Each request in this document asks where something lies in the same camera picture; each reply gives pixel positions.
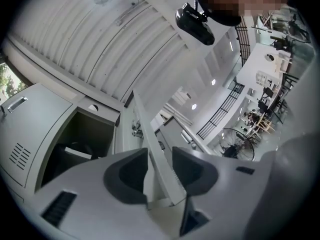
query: cabinet handle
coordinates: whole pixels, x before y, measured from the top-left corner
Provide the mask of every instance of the cabinet handle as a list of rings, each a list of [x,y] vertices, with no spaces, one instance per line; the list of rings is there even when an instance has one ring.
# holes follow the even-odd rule
[[[10,106],[8,106],[8,111],[13,113],[20,105],[27,101],[27,97],[20,97],[18,100],[13,102]]]

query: white cabinet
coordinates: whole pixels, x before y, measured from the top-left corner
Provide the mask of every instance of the white cabinet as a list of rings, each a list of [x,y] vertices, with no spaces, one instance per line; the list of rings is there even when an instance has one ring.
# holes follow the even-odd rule
[[[2,104],[0,165],[21,187],[46,135],[71,105],[39,83]]]

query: metal railing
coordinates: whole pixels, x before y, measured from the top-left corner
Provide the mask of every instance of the metal railing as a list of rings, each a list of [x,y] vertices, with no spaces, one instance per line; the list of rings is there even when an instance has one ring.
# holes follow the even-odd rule
[[[221,122],[221,120],[226,116],[229,112],[233,104],[238,99],[239,95],[244,89],[244,85],[240,83],[236,83],[228,97],[225,99],[223,104],[219,107],[217,112],[210,118],[210,120],[197,132],[197,135],[200,136],[201,139],[205,139],[214,128]]]
[[[244,17],[241,17],[241,23],[238,26],[235,26],[234,28],[238,36],[237,40],[239,41],[239,45],[240,45],[240,53],[241,53],[240,56],[241,56],[241,62],[243,66],[250,55],[248,28],[246,26]]]

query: air vent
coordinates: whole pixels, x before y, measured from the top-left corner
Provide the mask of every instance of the air vent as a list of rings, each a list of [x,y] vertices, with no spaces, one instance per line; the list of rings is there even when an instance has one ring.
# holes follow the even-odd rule
[[[25,170],[30,155],[31,153],[28,150],[26,150],[23,146],[17,143],[14,146],[12,153],[9,156],[9,159],[21,170]]]
[[[61,192],[42,214],[42,218],[57,228],[76,196],[74,193]]]
[[[251,168],[243,167],[243,166],[239,166],[235,170],[242,172],[242,173],[245,173],[245,174],[250,174],[250,175],[254,174],[254,172],[255,172],[255,169],[251,169]]]

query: window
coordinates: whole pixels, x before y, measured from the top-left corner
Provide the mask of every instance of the window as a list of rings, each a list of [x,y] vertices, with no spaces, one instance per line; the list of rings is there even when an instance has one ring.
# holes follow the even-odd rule
[[[6,63],[0,64],[0,104],[27,87]]]

